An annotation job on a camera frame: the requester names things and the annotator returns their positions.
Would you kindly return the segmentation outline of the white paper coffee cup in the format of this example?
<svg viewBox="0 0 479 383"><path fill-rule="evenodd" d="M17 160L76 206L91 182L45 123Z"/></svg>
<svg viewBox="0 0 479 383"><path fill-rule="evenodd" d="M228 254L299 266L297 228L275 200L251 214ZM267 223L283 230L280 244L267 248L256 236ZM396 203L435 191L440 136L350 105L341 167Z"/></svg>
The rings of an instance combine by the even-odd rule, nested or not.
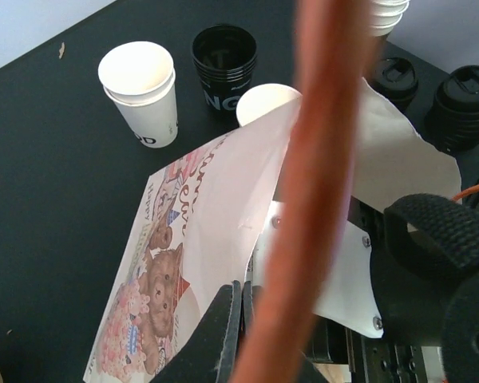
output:
<svg viewBox="0 0 479 383"><path fill-rule="evenodd" d="M278 107L301 97L289 85L268 83L249 89L238 101L236 119L240 127L266 115Z"/></svg>

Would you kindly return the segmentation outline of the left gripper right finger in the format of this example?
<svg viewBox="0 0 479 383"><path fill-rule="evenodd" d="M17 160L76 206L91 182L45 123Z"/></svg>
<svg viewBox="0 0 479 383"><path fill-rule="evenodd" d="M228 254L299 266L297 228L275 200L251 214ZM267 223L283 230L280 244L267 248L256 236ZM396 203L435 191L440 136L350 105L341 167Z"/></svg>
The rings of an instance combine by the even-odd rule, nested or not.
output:
<svg viewBox="0 0 479 383"><path fill-rule="evenodd" d="M241 347L242 382L327 380L303 353L315 326L312 307L319 288L314 281L264 285Z"/></svg>

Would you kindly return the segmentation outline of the stack of white cups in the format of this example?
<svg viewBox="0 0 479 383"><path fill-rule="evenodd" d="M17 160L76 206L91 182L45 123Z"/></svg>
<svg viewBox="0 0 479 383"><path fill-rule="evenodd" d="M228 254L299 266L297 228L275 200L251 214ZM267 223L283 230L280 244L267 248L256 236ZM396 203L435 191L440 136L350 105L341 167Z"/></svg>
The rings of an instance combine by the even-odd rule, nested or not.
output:
<svg viewBox="0 0 479 383"><path fill-rule="evenodd" d="M374 37L388 35L402 20L410 0L373 0L371 1L370 32Z"/></svg>

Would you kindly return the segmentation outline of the black cup lid stack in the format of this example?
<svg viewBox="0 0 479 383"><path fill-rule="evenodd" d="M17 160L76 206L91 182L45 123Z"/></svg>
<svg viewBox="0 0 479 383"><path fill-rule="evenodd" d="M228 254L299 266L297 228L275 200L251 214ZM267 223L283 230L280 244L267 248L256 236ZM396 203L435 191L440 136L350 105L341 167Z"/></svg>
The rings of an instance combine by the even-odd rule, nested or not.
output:
<svg viewBox="0 0 479 383"><path fill-rule="evenodd" d="M389 57L376 63L369 84L403 113L417 94L418 75L409 60Z"/></svg>

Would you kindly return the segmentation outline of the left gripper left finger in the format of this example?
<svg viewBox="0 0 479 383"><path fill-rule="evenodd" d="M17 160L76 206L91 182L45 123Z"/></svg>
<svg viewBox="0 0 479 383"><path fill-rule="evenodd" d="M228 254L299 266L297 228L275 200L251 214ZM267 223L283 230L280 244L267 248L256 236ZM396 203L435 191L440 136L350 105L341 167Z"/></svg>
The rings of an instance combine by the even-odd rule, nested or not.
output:
<svg viewBox="0 0 479 383"><path fill-rule="evenodd" d="M236 360L241 320L241 285L234 281L219 288L185 346L151 382L229 381Z"/></svg>

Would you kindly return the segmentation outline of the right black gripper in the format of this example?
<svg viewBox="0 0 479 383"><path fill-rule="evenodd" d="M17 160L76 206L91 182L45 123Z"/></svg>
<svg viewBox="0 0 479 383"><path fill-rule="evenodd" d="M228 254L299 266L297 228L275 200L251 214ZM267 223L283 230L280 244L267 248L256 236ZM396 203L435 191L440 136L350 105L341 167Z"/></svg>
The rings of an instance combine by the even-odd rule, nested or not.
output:
<svg viewBox="0 0 479 383"><path fill-rule="evenodd" d="M308 363L346 364L355 382L427 382L423 348L439 346L445 379L479 382L479 209L427 194L384 212L353 199L366 230L379 339L321 319Z"/></svg>

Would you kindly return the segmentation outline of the cream bear paper bag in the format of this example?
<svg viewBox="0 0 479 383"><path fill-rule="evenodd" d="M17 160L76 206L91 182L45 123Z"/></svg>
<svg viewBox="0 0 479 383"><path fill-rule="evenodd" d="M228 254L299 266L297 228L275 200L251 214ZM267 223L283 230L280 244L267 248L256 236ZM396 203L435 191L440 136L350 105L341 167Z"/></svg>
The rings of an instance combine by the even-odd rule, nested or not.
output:
<svg viewBox="0 0 479 383"><path fill-rule="evenodd" d="M355 197L382 210L428 193L452 199L457 162L426 143L362 79L365 1L306 1L303 98L224 134L151 175L107 302L86 382L146 382L167 371L219 288L243 282L267 225L292 136L287 187L331 240L332 269L315 313L368 338L382 331L362 230L346 219Z"/></svg>

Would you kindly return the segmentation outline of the black paper coffee cup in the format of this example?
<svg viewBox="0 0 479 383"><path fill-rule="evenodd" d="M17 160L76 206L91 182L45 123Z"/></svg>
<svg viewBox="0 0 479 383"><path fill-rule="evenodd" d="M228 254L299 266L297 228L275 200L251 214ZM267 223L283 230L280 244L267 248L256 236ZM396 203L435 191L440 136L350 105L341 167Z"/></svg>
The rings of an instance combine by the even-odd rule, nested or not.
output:
<svg viewBox="0 0 479 383"><path fill-rule="evenodd" d="M251 87L255 38L239 26L217 24L195 36L191 53L208 107L215 113L234 113Z"/></svg>

